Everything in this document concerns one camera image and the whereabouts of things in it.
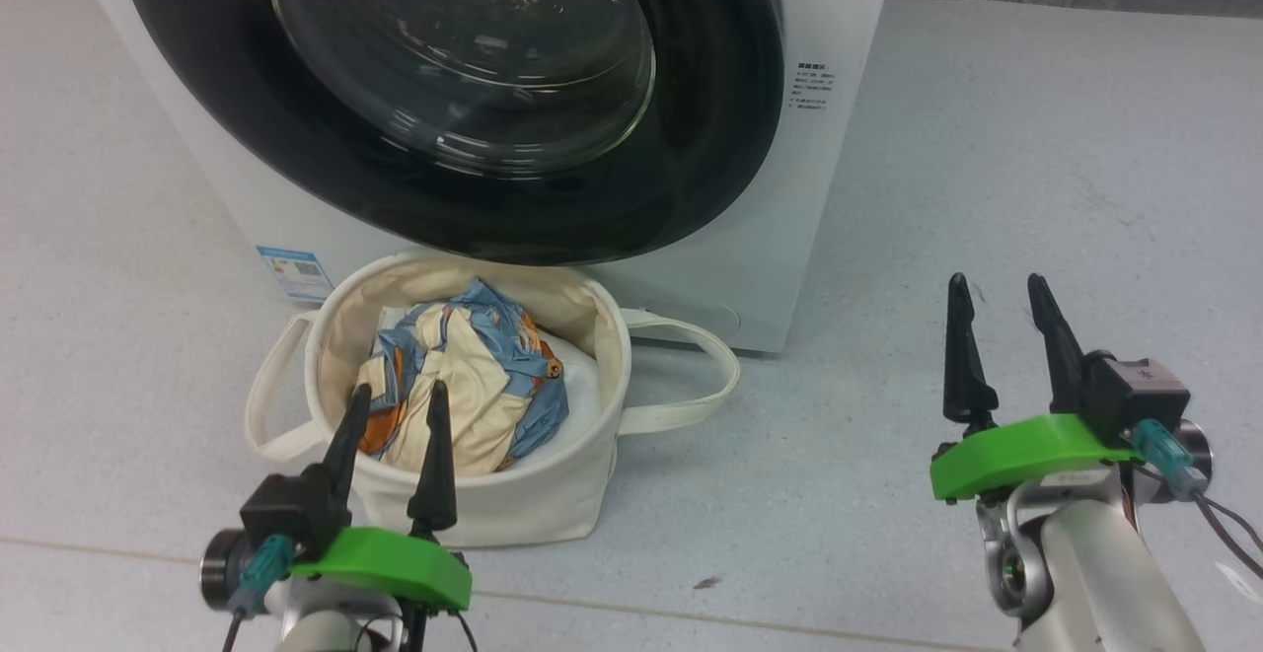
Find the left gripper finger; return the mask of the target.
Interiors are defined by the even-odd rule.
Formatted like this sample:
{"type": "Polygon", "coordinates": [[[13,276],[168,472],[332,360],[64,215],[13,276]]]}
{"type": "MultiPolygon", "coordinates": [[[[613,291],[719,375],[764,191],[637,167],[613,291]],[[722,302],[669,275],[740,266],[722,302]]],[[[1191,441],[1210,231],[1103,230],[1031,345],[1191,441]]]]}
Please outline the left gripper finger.
{"type": "Polygon", "coordinates": [[[445,382],[436,382],[429,390],[426,423],[429,442],[419,481],[408,502],[408,517],[413,522],[410,537],[436,537],[458,521],[451,413],[445,382]]]}
{"type": "Polygon", "coordinates": [[[340,526],[347,526],[351,521],[349,499],[352,469],[355,469],[360,441],[368,427],[371,401],[373,390],[369,384],[359,384],[352,388],[344,418],[335,430],[328,450],[320,462],[321,494],[325,495],[322,508],[340,526]]]}

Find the blue energy label sticker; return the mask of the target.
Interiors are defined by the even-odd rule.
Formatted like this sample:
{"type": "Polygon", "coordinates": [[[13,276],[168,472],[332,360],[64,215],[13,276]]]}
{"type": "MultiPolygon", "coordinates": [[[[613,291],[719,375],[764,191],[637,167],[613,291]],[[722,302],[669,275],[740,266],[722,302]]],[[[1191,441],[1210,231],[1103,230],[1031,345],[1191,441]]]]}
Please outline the blue energy label sticker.
{"type": "Polygon", "coordinates": [[[333,293],[333,283],[314,254],[265,245],[256,245],[256,251],[290,299],[321,303],[333,293]]]}

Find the round black glass washer door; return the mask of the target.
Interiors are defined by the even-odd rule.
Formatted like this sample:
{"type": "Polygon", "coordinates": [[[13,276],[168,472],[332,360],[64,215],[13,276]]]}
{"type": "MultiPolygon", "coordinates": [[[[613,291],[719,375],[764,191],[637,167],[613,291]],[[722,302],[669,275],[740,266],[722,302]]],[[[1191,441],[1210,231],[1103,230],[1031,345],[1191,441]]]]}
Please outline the round black glass washer door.
{"type": "Polygon", "coordinates": [[[522,265],[690,238],[770,152],[778,0],[133,0],[208,115],[330,207],[522,265]]]}

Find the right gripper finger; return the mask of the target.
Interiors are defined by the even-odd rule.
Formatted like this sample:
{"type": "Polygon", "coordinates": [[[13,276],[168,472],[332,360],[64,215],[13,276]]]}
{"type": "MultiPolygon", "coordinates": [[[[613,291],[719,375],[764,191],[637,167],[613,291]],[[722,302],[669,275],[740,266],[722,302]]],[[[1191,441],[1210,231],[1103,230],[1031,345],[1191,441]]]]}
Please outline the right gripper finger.
{"type": "Polygon", "coordinates": [[[975,310],[967,278],[955,273],[949,282],[943,329],[943,418],[965,426],[997,426],[997,390],[985,382],[973,320],[975,310]]]}
{"type": "Polygon", "coordinates": [[[1027,278],[1027,293],[1031,302],[1031,316],[1036,329],[1045,340],[1045,354],[1048,365],[1052,413],[1075,413],[1079,411],[1079,390],[1082,384],[1082,350],[1079,349],[1074,329],[1070,329],[1055,293],[1047,279],[1032,273],[1027,278]]]}

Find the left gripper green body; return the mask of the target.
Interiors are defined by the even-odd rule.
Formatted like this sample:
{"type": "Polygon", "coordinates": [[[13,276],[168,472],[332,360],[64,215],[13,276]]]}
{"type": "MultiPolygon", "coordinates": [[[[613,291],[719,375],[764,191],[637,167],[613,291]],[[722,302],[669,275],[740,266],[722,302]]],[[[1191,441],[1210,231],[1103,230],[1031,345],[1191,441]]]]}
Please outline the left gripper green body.
{"type": "Polygon", "coordinates": [[[328,577],[437,612],[469,612],[474,576],[450,548],[376,527],[338,531],[320,558],[294,562],[292,577],[328,577]]]}

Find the cream canvas laundry basket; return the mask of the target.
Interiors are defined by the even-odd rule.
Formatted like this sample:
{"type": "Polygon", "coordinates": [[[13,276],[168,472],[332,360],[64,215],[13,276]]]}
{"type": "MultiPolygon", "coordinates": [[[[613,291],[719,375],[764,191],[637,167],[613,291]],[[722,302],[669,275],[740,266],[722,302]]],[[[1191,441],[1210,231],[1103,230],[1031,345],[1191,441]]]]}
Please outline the cream canvas laundry basket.
{"type": "Polygon", "coordinates": [[[722,409],[740,378],[733,350],[691,323],[621,310],[596,281],[565,268],[386,257],[356,270],[321,310],[296,315],[256,371],[248,395],[248,442],[272,462],[326,445],[383,310],[441,303],[482,279],[541,323],[563,365],[571,412],[546,444],[505,471],[458,476],[457,523],[440,540],[456,548],[582,540],[597,523],[618,462],[618,438],[698,425],[722,409]],[[682,334],[714,359],[720,390],[690,401],[626,406],[633,329],[682,334]]]}

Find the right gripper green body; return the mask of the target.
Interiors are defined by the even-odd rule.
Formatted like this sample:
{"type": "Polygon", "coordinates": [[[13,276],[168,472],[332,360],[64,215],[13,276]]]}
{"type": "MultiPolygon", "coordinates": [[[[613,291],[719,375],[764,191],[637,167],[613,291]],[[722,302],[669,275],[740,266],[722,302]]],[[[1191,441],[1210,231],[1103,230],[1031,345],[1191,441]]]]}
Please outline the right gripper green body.
{"type": "Polygon", "coordinates": [[[1055,473],[1140,459],[1125,442],[1104,442],[1079,414],[1034,414],[943,445],[930,460],[930,489],[938,502],[967,500],[1055,473]]]}

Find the round washer filter cover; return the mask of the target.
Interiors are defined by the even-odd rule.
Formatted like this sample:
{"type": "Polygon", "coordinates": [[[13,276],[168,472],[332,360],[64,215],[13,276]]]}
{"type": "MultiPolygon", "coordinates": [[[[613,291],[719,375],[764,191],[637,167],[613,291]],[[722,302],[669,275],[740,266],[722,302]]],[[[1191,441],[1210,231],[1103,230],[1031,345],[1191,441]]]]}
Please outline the round washer filter cover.
{"type": "Polygon", "coordinates": [[[661,318],[692,323],[707,329],[722,340],[735,336],[741,329],[741,318],[736,311],[726,303],[707,297],[644,291],[626,299],[626,310],[645,311],[661,318]]]}

